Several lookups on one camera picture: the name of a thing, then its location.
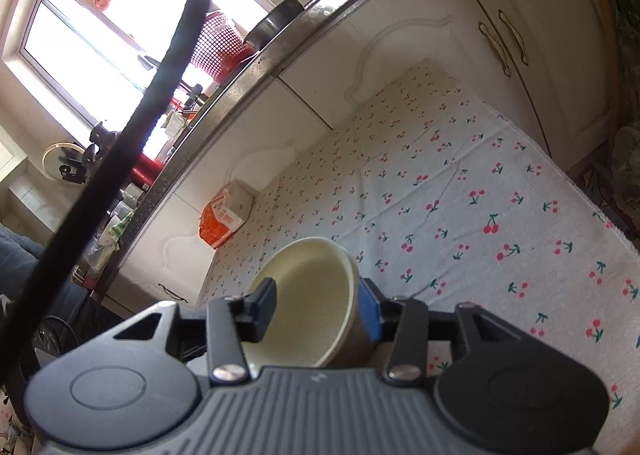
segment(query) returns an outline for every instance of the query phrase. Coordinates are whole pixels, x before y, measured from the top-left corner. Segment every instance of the window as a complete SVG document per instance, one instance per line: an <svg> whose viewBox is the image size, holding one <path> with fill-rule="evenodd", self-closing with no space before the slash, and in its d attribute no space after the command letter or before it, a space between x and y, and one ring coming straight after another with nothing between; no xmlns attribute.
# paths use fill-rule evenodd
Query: window
<svg viewBox="0 0 640 455"><path fill-rule="evenodd" d="M186 0L111 0L100 10L90 0L39 0L20 53L89 125L104 121L122 130L156 69L143 59L161 61ZM241 32L266 11L254 0L211 0ZM206 88L212 79L189 66L183 82ZM178 89L175 97L186 99ZM166 139L161 120L146 144L155 157Z"/></svg>

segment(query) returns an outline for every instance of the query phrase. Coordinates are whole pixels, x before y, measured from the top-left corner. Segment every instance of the cabinet door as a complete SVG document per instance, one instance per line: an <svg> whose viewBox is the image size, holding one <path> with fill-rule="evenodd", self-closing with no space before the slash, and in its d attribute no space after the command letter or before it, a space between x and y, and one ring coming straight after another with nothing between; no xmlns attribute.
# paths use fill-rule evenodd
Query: cabinet door
<svg viewBox="0 0 640 455"><path fill-rule="evenodd" d="M257 194L328 130L276 79L196 161L176 193L198 212L231 180Z"/></svg>
<svg viewBox="0 0 640 455"><path fill-rule="evenodd" d="M335 127L409 67L429 58L473 88L543 148L540 125L506 52L476 0L369 0L281 74Z"/></svg>
<svg viewBox="0 0 640 455"><path fill-rule="evenodd" d="M158 300L196 306L213 249L200 238L200 212L175 193L153 216L120 269Z"/></svg>
<svg viewBox="0 0 640 455"><path fill-rule="evenodd" d="M606 48L594 2L479 2L509 47L552 158L571 167L606 139Z"/></svg>

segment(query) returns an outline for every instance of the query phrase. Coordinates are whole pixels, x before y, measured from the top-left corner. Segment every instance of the brass handle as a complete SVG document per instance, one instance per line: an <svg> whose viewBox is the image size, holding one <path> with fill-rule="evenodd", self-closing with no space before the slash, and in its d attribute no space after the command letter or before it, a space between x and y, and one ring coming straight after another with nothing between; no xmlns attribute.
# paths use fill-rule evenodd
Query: brass handle
<svg viewBox="0 0 640 455"><path fill-rule="evenodd" d="M520 35L518 30L513 27L513 25L507 18L507 14L503 10L498 10L498 16L500 17L502 23L509 28L511 34L518 43L518 47L520 48L520 60L522 60L522 63L524 63L526 66L529 66L529 57L527 56L527 51L524 47L523 37Z"/></svg>
<svg viewBox="0 0 640 455"><path fill-rule="evenodd" d="M158 283L158 285L159 285L160 287L162 287L162 290L163 290L166 294L168 294L169 296L171 296L174 300L177 300L177 301L183 301L183 302L185 302L185 303L189 303L189 302L188 302L188 301L186 301L183 297L178 296L177 294L175 294L175 292L174 292L174 291L172 291L171 289L167 289L164 285L162 285L162 283Z"/></svg>
<svg viewBox="0 0 640 455"><path fill-rule="evenodd" d="M491 33L489 33L489 28L484 25L484 23L478 22L478 29L482 34L484 34L484 37L489 41L491 47L494 48L494 53L498 57L498 60L502 62L502 72L504 73L504 75L507 77L511 77L511 70L509 69L509 65L507 64L507 53L502 48L502 45L500 45L500 43L491 36Z"/></svg>

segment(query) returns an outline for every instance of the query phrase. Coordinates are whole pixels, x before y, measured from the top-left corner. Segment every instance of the plastic basket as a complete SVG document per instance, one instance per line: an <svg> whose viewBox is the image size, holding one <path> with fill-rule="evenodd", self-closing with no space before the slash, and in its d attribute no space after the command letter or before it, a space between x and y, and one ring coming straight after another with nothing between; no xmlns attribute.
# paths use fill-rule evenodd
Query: plastic basket
<svg viewBox="0 0 640 455"><path fill-rule="evenodd" d="M222 83L242 60L254 53L251 45L242 42L225 13L216 11L207 15L191 63Z"/></svg>

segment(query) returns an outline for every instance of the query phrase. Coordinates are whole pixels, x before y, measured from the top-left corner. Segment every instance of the cherry print tablecloth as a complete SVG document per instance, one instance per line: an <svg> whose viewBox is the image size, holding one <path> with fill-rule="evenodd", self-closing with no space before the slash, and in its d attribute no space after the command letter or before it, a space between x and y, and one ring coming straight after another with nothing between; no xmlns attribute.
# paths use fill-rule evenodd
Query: cherry print tablecloth
<svg viewBox="0 0 640 455"><path fill-rule="evenodd" d="M447 311L474 301L589 366L610 390L596 447L630 448L638 254L532 140L456 80L421 63L305 152L216 252L202 299L241 293L281 247L318 235L348 249L386 295ZM432 374L449 362L430 349Z"/></svg>

